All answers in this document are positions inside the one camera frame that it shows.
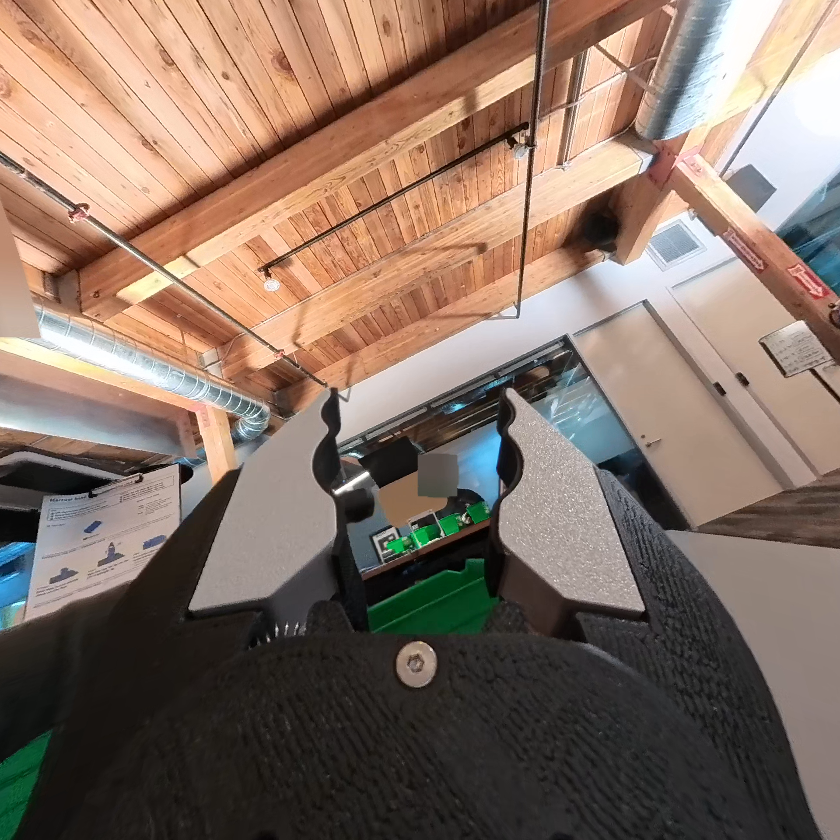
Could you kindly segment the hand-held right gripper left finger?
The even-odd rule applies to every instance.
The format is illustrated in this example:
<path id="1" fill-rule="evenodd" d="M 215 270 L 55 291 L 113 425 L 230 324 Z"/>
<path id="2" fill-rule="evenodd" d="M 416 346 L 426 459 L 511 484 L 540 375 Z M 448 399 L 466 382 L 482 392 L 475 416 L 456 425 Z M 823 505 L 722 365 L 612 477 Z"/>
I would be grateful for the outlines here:
<path id="1" fill-rule="evenodd" d="M 336 390 L 322 391 L 241 468 L 198 579 L 197 616 L 256 609 L 273 625 L 304 623 L 337 597 L 361 625 L 361 574 L 332 493 L 340 475 Z"/>

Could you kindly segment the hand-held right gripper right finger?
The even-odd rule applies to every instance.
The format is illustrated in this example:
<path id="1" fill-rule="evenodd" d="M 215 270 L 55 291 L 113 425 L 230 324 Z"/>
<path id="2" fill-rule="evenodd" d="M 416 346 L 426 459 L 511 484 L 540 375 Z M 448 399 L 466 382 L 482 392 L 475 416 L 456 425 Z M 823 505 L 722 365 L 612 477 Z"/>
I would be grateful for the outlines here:
<path id="1" fill-rule="evenodd" d="M 520 607 L 543 636 L 561 635 L 580 613 L 642 619 L 599 470 L 512 388 L 500 394 L 497 431 L 488 591 Z"/>

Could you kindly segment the black panel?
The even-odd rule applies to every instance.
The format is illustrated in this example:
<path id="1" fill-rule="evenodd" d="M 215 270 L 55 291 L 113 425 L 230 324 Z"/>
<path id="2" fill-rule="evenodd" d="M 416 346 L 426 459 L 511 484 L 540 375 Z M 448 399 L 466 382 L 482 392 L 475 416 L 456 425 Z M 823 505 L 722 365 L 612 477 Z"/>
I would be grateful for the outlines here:
<path id="1" fill-rule="evenodd" d="M 360 458 L 380 489 L 417 472 L 419 451 L 409 437 L 397 437 Z"/>

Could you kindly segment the wooden top desk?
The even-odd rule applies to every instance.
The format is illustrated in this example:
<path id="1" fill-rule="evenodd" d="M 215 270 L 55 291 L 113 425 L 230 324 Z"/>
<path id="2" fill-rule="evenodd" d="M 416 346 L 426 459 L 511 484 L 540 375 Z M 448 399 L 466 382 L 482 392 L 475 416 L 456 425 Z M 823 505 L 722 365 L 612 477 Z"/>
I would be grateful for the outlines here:
<path id="1" fill-rule="evenodd" d="M 367 582 L 373 580 L 378 576 L 388 574 L 400 570 L 407 565 L 413 564 L 419 560 L 424 560 L 426 557 L 441 552 L 449 551 L 454 546 L 466 540 L 475 539 L 477 535 L 486 532 L 490 528 L 490 520 L 484 520 L 478 523 L 473 523 L 467 528 L 460 530 L 458 533 L 446 535 L 439 539 L 433 540 L 415 551 L 400 554 L 395 560 L 384 563 L 376 568 L 363 571 L 361 573 L 362 580 Z"/>

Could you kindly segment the white door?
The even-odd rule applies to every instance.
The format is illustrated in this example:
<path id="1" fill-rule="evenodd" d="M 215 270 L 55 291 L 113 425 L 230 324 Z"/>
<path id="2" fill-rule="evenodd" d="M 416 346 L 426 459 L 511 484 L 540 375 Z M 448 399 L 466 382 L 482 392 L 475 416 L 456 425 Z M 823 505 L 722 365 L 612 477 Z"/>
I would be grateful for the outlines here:
<path id="1" fill-rule="evenodd" d="M 782 490 L 647 303 L 576 333 L 573 342 L 691 527 Z"/>
<path id="2" fill-rule="evenodd" d="M 673 289 L 679 305 L 817 476 L 839 467 L 838 366 L 786 379 L 759 344 L 794 318 L 738 261 Z"/>

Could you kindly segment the instruction poster board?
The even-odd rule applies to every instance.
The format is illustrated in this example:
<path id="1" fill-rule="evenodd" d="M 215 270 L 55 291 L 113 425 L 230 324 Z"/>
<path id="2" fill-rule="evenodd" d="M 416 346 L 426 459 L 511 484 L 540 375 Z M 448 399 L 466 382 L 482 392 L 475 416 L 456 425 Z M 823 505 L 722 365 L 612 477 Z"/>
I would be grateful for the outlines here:
<path id="1" fill-rule="evenodd" d="M 181 483 L 169 465 L 45 498 L 24 621 L 132 582 L 181 524 Z"/>

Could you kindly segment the metal sprinkler pipe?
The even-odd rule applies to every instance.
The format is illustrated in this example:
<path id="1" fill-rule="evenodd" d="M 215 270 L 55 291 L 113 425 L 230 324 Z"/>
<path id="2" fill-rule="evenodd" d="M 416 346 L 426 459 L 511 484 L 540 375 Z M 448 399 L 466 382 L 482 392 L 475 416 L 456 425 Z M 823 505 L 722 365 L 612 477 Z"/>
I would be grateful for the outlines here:
<path id="1" fill-rule="evenodd" d="M 26 169 L 15 159 L 6 155 L 5 153 L 1 153 L 1 164 L 4 169 L 8 170 L 9 172 L 12 172 L 19 179 L 34 187 L 34 189 L 43 193 L 54 203 L 62 207 L 67 212 L 68 218 L 73 224 L 82 222 L 93 227 L 99 232 L 100 235 L 104 236 L 105 239 L 107 239 L 110 243 L 116 245 L 118 248 L 128 253 L 131 257 L 137 259 L 141 264 L 150 268 L 153 274 L 157 274 L 164 280 L 167 280 L 171 285 L 179 288 L 179 290 L 183 291 L 185 294 L 188 294 L 189 296 L 203 304 L 206 308 L 209 308 L 209 310 L 215 313 L 219 318 L 227 321 L 229 324 L 236 327 L 237 331 L 248 336 L 253 341 L 256 341 L 257 344 L 259 344 L 263 349 L 269 352 L 274 361 L 284 361 L 285 363 L 289 364 L 291 367 L 302 373 L 310 381 L 315 382 L 322 389 L 329 389 L 329 385 L 324 380 L 320 379 L 314 373 L 308 371 L 306 368 L 304 368 L 302 365 L 300 365 L 298 362 L 292 359 L 284 350 L 280 350 L 279 348 L 275 347 L 273 344 L 268 342 L 266 339 L 263 339 L 260 336 L 258 336 L 257 332 L 255 332 L 251 328 L 246 327 L 242 322 L 229 315 L 225 310 L 221 309 L 219 306 L 214 304 L 199 291 L 189 287 L 182 279 L 178 278 L 175 274 L 173 274 L 163 265 L 146 255 L 140 249 L 134 247 L 128 239 L 118 235 L 117 233 L 112 231 L 110 227 L 106 226 L 97 218 L 92 216 L 88 204 L 73 203 L 67 196 L 64 196 L 64 194 L 58 192 L 57 189 L 55 189 L 50 184 L 37 177 L 34 173 Z"/>

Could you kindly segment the white notice sheet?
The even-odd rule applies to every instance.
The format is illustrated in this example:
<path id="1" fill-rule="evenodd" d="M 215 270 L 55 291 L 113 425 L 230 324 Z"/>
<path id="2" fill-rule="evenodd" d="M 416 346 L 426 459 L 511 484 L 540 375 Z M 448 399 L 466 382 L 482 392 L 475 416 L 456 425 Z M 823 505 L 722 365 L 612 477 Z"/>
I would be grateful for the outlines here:
<path id="1" fill-rule="evenodd" d="M 816 371 L 834 362 L 822 342 L 802 320 L 762 336 L 759 345 L 786 379 Z"/>

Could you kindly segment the black round ceiling fixture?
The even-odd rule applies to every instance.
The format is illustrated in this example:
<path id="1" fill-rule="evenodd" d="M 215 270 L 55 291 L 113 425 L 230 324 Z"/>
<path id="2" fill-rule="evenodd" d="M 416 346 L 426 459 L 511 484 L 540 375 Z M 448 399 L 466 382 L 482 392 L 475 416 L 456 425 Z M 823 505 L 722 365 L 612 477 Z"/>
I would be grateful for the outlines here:
<path id="1" fill-rule="evenodd" d="M 600 250 L 614 255 L 621 225 L 609 208 L 590 211 L 581 217 L 574 235 L 574 242 L 587 250 Z"/>

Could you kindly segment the black ceiling pipe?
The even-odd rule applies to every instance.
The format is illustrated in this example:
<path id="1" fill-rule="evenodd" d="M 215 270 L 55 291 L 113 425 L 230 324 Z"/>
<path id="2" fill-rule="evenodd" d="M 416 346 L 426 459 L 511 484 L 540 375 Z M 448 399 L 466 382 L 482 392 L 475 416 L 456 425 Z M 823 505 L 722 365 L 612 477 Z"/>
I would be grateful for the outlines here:
<path id="1" fill-rule="evenodd" d="M 528 134 L 525 142 L 526 149 L 526 181 L 524 183 L 520 255 L 516 299 L 514 301 L 514 318 L 519 320 L 522 314 L 522 300 L 524 288 L 524 275 L 526 270 L 526 252 L 529 237 L 529 223 L 532 203 L 532 183 L 534 178 L 534 165 L 537 150 L 537 135 L 539 130 L 540 108 L 542 102 L 543 74 L 547 52 L 548 28 L 550 18 L 551 1 L 539 1 L 539 16 L 537 26 L 537 41 L 534 54 L 534 72 L 532 79 L 532 95 L 530 114 L 528 121 Z"/>

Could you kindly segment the plain wooden post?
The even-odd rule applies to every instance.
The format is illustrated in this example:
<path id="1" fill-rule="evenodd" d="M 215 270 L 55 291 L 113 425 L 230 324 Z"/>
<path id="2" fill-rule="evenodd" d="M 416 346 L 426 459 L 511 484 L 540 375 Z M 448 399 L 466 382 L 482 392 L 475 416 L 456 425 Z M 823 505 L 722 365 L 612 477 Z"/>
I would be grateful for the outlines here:
<path id="1" fill-rule="evenodd" d="M 239 467 L 228 415 L 219 408 L 204 404 L 199 405 L 195 415 L 212 487 L 215 487 L 229 472 Z"/>

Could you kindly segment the silver air duct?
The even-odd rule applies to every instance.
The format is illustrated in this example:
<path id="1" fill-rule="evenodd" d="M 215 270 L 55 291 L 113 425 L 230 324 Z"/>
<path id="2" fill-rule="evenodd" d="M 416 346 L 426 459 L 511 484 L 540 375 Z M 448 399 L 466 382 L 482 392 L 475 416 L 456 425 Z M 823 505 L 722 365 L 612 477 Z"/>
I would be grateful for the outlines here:
<path id="1" fill-rule="evenodd" d="M 270 425 L 270 408 L 210 374 L 119 336 L 105 325 L 34 303 L 40 337 L 47 350 L 157 388 L 170 395 L 216 408 L 236 417 L 234 436 L 253 440 Z"/>
<path id="2" fill-rule="evenodd" d="M 704 123 L 722 91 L 725 29 L 734 1 L 680 1 L 634 123 L 636 135 L 666 141 Z"/>

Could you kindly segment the wooden post red signs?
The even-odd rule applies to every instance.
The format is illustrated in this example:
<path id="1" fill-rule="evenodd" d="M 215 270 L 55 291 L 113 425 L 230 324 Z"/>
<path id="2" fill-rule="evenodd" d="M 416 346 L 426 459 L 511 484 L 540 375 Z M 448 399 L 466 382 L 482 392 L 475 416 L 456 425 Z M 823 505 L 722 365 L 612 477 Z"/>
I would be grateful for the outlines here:
<path id="1" fill-rule="evenodd" d="M 651 182 L 675 192 L 759 279 L 794 320 L 802 320 L 839 360 L 837 294 L 690 149 L 661 150 L 647 170 Z"/>

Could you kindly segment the black track light rail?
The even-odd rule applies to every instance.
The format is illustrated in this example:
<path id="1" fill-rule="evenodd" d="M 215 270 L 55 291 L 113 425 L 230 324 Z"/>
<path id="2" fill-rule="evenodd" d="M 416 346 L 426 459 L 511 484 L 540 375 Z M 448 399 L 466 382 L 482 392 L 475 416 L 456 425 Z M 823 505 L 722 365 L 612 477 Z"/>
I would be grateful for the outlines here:
<path id="1" fill-rule="evenodd" d="M 507 129 L 504 133 L 499 134 L 497 137 L 489 139 L 488 141 L 478 145 L 472 150 L 465 152 L 459 157 L 453 159 L 452 161 L 449 161 L 443 164 L 442 166 L 438 167 L 437 169 L 432 170 L 429 173 L 423 175 L 414 182 L 410 182 L 407 185 L 402 186 L 399 190 L 391 194 L 385 194 L 380 200 L 372 203 L 369 206 L 364 206 L 349 217 L 346 217 L 345 219 L 337 222 L 336 224 L 333 224 L 330 227 L 326 227 L 323 231 L 317 232 L 314 236 L 302 240 L 299 245 L 295 245 L 289 248 L 288 250 L 284 251 L 283 253 L 279 254 L 278 256 L 274 257 L 273 259 L 267 261 L 265 264 L 263 264 L 257 269 L 258 273 L 264 279 L 264 289 L 269 293 L 278 291 L 281 285 L 281 280 L 277 280 L 272 276 L 272 270 L 274 268 L 277 268 L 287 260 L 298 256 L 303 250 L 308 249 L 313 245 L 320 244 L 326 238 L 337 235 L 339 231 L 344 230 L 345 228 L 348 228 L 353 224 L 359 223 L 365 216 L 377 213 L 384 207 L 393 204 L 396 199 L 403 198 L 408 193 L 420 189 L 421 187 L 427 184 L 433 184 L 436 179 L 443 177 L 447 173 L 453 171 L 456 167 L 461 166 L 468 161 L 471 161 L 480 154 L 491 150 L 496 145 L 506 144 L 508 148 L 512 149 L 517 144 L 516 138 L 520 134 L 527 132 L 529 129 L 530 123 L 528 121 L 521 122 L 519 125 Z"/>

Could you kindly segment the black wall speaker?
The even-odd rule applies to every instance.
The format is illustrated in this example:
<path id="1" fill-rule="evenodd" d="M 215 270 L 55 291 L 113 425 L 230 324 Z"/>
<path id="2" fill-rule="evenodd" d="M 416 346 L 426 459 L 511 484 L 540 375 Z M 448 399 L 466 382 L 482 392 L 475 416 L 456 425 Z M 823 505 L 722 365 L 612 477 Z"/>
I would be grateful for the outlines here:
<path id="1" fill-rule="evenodd" d="M 756 214 L 778 191 L 753 164 L 746 164 L 730 173 L 725 183 Z"/>

